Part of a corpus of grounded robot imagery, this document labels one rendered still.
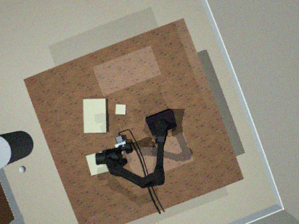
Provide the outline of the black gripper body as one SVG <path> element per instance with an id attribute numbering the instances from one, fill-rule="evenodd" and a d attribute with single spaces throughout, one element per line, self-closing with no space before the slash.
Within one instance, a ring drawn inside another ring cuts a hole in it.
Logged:
<path id="1" fill-rule="evenodd" d="M 131 143 L 127 143 L 127 144 L 124 144 L 124 147 L 120 148 L 120 147 L 117 147 L 117 148 L 114 148 L 112 149 L 112 151 L 118 151 L 120 154 L 123 152 L 123 151 L 126 151 L 127 154 L 130 154 L 133 152 L 133 149 L 131 147 Z M 112 152 L 110 151 L 110 153 Z M 106 150 L 102 151 L 102 153 L 106 152 L 108 155 L 110 155 L 110 153 Z"/>

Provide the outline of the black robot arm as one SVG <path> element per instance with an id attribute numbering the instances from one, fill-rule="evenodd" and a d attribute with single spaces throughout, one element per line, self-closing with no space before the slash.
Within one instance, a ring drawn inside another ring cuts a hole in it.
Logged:
<path id="1" fill-rule="evenodd" d="M 165 173 L 163 168 L 163 154 L 168 126 L 163 118 L 154 121 L 157 132 L 155 133 L 155 143 L 157 144 L 157 163 L 153 173 L 141 177 L 122 166 L 127 164 L 126 158 L 122 158 L 118 151 L 112 151 L 110 155 L 106 152 L 96 153 L 96 164 L 106 164 L 111 175 L 120 176 L 128 181 L 140 186 L 141 188 L 161 186 L 165 183 Z"/>

